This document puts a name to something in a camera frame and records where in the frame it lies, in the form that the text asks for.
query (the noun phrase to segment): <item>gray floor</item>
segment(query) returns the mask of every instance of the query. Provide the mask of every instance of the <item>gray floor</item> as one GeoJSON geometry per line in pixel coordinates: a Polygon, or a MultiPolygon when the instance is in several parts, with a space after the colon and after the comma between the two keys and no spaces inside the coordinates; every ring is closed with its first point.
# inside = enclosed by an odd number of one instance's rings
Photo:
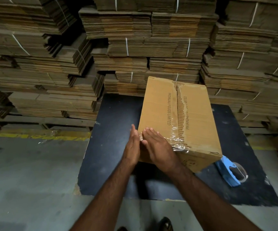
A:
{"type": "MultiPolygon", "coordinates": [[[[92,197],[74,195],[87,142],[0,138],[0,230],[67,231],[92,197]]],[[[278,158],[256,151],[278,194],[278,158]]],[[[263,230],[278,230],[278,208],[236,206],[263,230]]],[[[185,202],[125,199],[118,226],[149,230],[163,216],[174,230],[202,230],[185,202]]]]}

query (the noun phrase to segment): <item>torn cardboard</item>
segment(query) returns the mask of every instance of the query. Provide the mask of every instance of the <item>torn cardboard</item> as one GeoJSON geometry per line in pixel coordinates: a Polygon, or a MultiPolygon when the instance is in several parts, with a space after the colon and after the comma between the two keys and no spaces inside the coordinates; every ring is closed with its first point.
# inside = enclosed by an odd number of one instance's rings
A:
{"type": "MultiPolygon", "coordinates": [[[[193,172],[221,159],[217,129],[204,85],[149,77],[141,111],[139,133],[152,127],[171,144],[193,172]]],[[[151,163],[142,147],[140,161],[151,163]]]]}

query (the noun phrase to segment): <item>black worktable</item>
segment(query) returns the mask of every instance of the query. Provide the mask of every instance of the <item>black worktable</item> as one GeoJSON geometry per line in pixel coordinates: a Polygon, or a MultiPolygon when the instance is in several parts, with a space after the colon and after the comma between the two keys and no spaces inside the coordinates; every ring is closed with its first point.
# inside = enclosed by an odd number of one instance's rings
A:
{"type": "MultiPolygon", "coordinates": [[[[83,195],[96,195],[120,161],[131,124],[138,127],[143,97],[106,94],[80,168],[78,185],[83,195]]],[[[246,182],[232,188],[214,164],[196,175],[231,204],[278,206],[278,197],[249,145],[231,109],[212,104],[223,155],[241,164],[246,182]]],[[[184,200],[170,179],[155,165],[139,162],[133,171],[126,198],[184,200]]]]}

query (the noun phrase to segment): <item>flattened cardboard box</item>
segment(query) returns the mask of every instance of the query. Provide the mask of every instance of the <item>flattened cardboard box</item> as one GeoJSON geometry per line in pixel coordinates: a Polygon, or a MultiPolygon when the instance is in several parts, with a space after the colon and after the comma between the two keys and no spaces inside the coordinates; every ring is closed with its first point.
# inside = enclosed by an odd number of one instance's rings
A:
{"type": "MultiPolygon", "coordinates": [[[[139,133],[152,127],[172,145],[180,160],[198,172],[221,159],[222,151],[204,85],[149,77],[139,133]]],[[[151,163],[141,148],[140,161],[151,163]]]]}

